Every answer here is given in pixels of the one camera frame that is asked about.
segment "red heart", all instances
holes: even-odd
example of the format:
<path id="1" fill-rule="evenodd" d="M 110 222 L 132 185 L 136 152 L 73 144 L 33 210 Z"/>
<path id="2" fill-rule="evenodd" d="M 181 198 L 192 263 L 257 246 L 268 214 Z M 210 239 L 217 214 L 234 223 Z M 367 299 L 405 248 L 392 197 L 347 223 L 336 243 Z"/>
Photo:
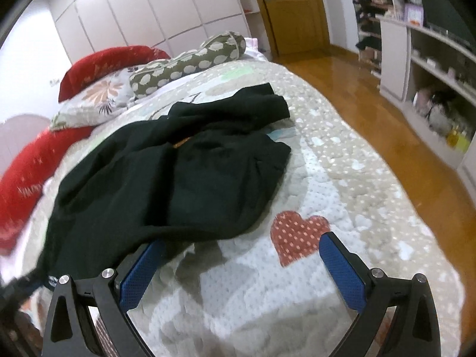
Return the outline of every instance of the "red heart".
<path id="1" fill-rule="evenodd" d="M 295 260 L 314 254 L 319 249 L 321 235 L 329 232 L 329 222 L 322 216 L 304 220 L 294 211 L 276 215 L 271 226 L 271 241 L 283 267 Z"/>

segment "pink headboard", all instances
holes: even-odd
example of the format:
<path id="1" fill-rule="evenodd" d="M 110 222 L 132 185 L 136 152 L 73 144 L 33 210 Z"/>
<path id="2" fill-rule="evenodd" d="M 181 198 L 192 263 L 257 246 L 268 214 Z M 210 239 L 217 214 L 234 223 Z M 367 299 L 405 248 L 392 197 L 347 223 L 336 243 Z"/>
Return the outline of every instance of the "pink headboard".
<path id="1" fill-rule="evenodd" d="M 49 126 L 41 115 L 22 114 L 0 122 L 0 178 L 15 156 Z"/>

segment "tv stand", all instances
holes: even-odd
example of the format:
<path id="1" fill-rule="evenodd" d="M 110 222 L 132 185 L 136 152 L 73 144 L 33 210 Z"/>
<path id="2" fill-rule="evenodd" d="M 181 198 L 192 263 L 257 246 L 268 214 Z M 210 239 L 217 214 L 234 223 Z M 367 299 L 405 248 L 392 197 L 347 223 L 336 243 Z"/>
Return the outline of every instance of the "tv stand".
<path id="1" fill-rule="evenodd" d="M 476 126 L 476 56 L 439 32 L 390 17 L 378 19 L 382 32 L 380 94 L 403 113 L 420 139 L 456 170 L 476 206 L 476 138 L 466 152 L 451 148 L 413 106 L 418 90 L 442 82 L 461 99 L 460 112 Z M 427 58 L 437 64 L 429 63 Z M 464 72 L 475 88 L 457 81 L 448 74 L 448 68 Z"/>

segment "red pillow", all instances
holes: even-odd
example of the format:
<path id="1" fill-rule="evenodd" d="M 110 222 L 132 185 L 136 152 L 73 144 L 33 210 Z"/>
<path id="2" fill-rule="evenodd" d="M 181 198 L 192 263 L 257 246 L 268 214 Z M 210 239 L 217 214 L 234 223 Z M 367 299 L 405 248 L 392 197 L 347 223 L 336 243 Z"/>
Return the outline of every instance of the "red pillow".
<path id="1" fill-rule="evenodd" d="M 108 73 L 157 59 L 170 59 L 170 56 L 161 49 L 147 46 L 114 47 L 88 55 L 73 64 L 65 74 L 59 86 L 58 102 L 79 94 Z"/>
<path id="2" fill-rule="evenodd" d="M 68 148 L 89 137 L 93 126 L 43 131 L 15 157 L 0 178 L 0 255 L 8 255 Z"/>

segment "door frame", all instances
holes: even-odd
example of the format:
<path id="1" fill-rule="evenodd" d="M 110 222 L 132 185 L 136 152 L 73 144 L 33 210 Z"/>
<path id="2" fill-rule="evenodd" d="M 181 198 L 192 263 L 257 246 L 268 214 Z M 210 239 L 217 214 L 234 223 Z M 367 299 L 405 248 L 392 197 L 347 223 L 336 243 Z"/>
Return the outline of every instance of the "door frame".
<path id="1" fill-rule="evenodd" d="M 273 32 L 273 26 L 270 20 L 270 14 L 266 8 L 265 0 L 257 0 L 259 11 L 261 16 L 263 17 L 263 22 L 265 25 L 266 34 L 268 36 L 268 40 L 270 42 L 270 51 L 273 59 L 279 57 L 278 46 L 276 44 L 276 39 Z M 327 23 L 327 16 L 325 15 L 325 7 L 324 7 L 324 0 L 317 0 L 317 8 L 319 10 L 318 22 L 320 24 L 320 28 L 322 30 L 322 37 L 324 39 L 324 45 L 329 46 L 329 28 Z"/>

